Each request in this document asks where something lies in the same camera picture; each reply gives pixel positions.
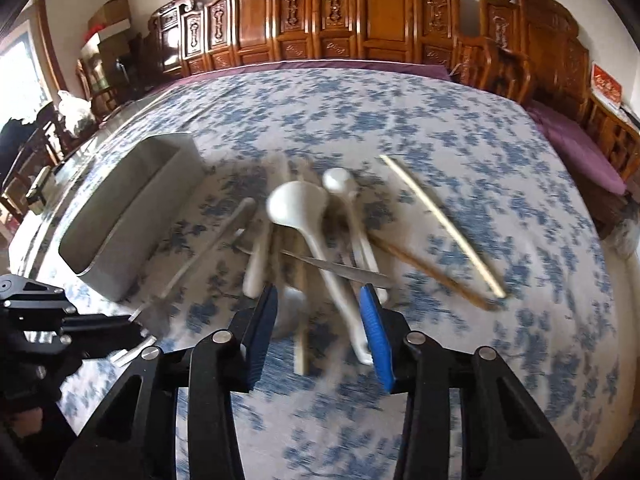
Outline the metal spoon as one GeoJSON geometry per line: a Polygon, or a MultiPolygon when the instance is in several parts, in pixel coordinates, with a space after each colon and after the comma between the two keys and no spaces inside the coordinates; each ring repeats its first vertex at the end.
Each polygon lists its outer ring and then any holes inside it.
{"type": "MultiPolygon", "coordinates": [[[[247,248],[238,242],[234,242],[232,244],[232,247],[234,249],[239,250],[243,254],[249,255],[249,256],[254,255],[257,248],[260,248],[258,247],[258,244],[254,244],[253,248],[247,248]]],[[[266,249],[267,262],[272,263],[271,245],[267,244],[266,247],[267,247],[266,249]]],[[[371,284],[377,288],[391,289],[394,287],[394,284],[395,284],[395,282],[389,276],[382,273],[363,270],[360,268],[355,268],[354,266],[345,266],[344,264],[341,264],[341,263],[329,262],[326,260],[300,256],[300,255],[294,254],[294,252],[289,252],[286,249],[277,249],[276,254],[277,256],[280,256],[280,255],[288,256],[290,258],[298,260],[299,262],[306,263],[308,264],[308,266],[314,266],[319,270],[329,271],[330,273],[333,273],[334,275],[339,276],[340,278],[346,278],[346,280],[349,280],[352,282],[358,282],[363,285],[371,284]]],[[[271,270],[270,274],[272,275],[273,278],[276,279],[276,281],[282,281],[283,274],[281,271],[281,265],[279,263],[278,258],[276,263],[274,264],[274,270],[271,270]]]]}

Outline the white plastic fork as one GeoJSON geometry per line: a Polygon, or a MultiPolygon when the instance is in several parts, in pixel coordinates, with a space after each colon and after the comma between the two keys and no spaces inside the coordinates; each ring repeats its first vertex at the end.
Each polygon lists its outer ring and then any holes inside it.
{"type": "Polygon", "coordinates": [[[209,251],[221,240],[233,234],[238,229],[244,229],[254,217],[257,209],[256,200],[251,197],[243,198],[235,210],[224,219],[206,244],[194,254],[169,280],[164,289],[157,295],[149,296],[144,305],[132,316],[146,331],[142,343],[132,350],[120,350],[110,357],[110,362],[118,367],[129,364],[143,349],[152,346],[163,339],[170,330],[170,309],[179,295],[181,287],[197,266],[201,264],[209,251]]]}

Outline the large white ladle spoon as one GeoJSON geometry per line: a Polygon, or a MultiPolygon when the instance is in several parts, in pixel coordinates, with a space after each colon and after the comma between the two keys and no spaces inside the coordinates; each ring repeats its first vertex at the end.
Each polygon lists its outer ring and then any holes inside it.
{"type": "MultiPolygon", "coordinates": [[[[321,229],[328,205],[329,195],[324,188],[310,182],[290,181],[279,185],[271,192],[266,208],[269,219],[274,224],[299,232],[311,255],[321,262],[328,262],[328,248],[321,229]]],[[[335,307],[346,324],[352,350],[358,361],[364,365],[372,365],[366,331],[354,294],[348,290],[347,284],[339,276],[323,269],[320,273],[335,307]]]]}

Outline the pale wooden chopstick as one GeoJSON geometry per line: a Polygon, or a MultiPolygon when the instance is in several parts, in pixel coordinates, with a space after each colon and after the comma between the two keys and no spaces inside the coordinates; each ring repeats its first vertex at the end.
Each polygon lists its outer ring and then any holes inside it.
{"type": "Polygon", "coordinates": [[[294,275],[294,287],[298,289],[297,326],[294,333],[294,372],[299,376],[308,374],[307,359],[307,330],[308,330],[308,304],[307,304],[307,279],[304,264],[296,261],[294,275]]]}

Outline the metal rectangular tray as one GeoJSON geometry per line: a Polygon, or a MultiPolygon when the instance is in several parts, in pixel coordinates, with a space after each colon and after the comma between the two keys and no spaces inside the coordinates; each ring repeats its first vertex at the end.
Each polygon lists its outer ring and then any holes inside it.
{"type": "Polygon", "coordinates": [[[121,159],[64,233],[58,253],[99,295],[122,300],[204,179],[192,136],[150,136],[121,159]]]}

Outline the brown wooden chopstick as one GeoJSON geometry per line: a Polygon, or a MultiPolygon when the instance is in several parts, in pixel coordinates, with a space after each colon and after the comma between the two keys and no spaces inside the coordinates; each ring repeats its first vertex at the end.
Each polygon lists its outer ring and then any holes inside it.
{"type": "Polygon", "coordinates": [[[459,284],[452,278],[450,278],[445,273],[440,272],[434,266],[426,263],[425,261],[416,258],[416,256],[411,255],[410,252],[406,252],[405,250],[390,244],[387,240],[383,240],[381,237],[375,235],[373,232],[368,231],[367,237],[375,244],[377,248],[380,248],[386,254],[389,254],[396,259],[400,260],[403,263],[407,263],[409,266],[412,266],[416,270],[422,272],[423,274],[429,276],[436,282],[439,282],[442,286],[445,286],[452,292],[455,292],[459,296],[463,297],[467,302],[472,304],[475,307],[478,307],[485,311],[495,311],[496,307],[487,301],[484,297],[480,296],[476,292],[473,292],[471,289],[466,288],[465,286],[459,284]]]}

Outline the small white plastic spoon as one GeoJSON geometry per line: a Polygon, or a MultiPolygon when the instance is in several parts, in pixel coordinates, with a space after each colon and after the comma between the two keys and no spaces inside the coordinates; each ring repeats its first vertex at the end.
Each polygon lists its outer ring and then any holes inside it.
{"type": "Polygon", "coordinates": [[[380,273],[357,210],[359,188],[355,177],[345,168],[331,168],[324,172],[322,185],[332,196],[333,203],[338,205],[334,224],[340,231],[337,250],[342,261],[345,264],[353,263],[356,268],[380,273]]]}

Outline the cardboard boxes stack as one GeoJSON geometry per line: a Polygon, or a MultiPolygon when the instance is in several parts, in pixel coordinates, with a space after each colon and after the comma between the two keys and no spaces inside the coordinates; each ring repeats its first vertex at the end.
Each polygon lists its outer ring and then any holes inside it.
{"type": "Polygon", "coordinates": [[[79,57],[114,62],[130,53],[131,12],[128,0],[108,0],[90,18],[79,57]]]}

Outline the red framed sign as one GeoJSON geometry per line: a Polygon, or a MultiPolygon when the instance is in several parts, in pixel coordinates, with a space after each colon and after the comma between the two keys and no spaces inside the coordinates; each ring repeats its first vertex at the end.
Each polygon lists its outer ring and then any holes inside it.
{"type": "Polygon", "coordinates": [[[623,87],[597,63],[591,66],[590,87],[594,96],[612,112],[620,110],[623,87]]]}

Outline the carved wooden screen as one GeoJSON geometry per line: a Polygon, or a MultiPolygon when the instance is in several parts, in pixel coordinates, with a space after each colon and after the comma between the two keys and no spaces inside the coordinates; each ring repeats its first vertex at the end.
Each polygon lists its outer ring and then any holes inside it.
{"type": "Polygon", "coordinates": [[[459,18],[460,0],[172,0],[143,51],[171,79],[317,58],[451,68],[459,18]]]}

